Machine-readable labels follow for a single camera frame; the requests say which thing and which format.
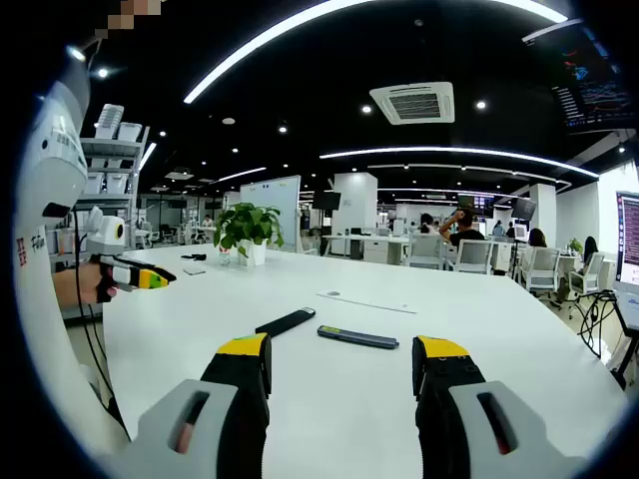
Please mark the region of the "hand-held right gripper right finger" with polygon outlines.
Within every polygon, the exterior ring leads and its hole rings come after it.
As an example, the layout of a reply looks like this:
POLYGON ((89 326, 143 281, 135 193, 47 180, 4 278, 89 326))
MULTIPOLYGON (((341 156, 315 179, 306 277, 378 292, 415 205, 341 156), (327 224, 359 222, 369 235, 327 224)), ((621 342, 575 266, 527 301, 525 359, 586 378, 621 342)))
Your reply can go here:
POLYGON ((500 381, 487 381, 457 343, 412 341, 415 425, 424 478, 571 478, 586 460, 563 455, 543 419, 500 381))

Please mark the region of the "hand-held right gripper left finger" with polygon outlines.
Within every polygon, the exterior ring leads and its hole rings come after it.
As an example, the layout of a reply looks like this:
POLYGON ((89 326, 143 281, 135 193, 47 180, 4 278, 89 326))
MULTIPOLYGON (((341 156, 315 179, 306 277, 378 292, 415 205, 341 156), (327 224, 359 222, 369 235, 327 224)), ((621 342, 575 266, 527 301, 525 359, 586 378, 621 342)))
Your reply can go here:
POLYGON ((181 382, 141 416, 121 476, 261 478, 271 392, 271 337, 227 342, 201 379, 181 382))

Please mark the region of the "person's left hand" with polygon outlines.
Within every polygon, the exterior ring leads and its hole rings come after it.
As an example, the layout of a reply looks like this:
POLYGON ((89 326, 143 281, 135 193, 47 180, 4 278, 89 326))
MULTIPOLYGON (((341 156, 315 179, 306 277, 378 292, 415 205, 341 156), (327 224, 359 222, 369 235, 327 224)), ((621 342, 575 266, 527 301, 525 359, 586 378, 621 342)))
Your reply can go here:
POLYGON ((99 262, 83 262, 78 267, 80 297, 84 304, 110 302, 117 294, 112 268, 99 262))

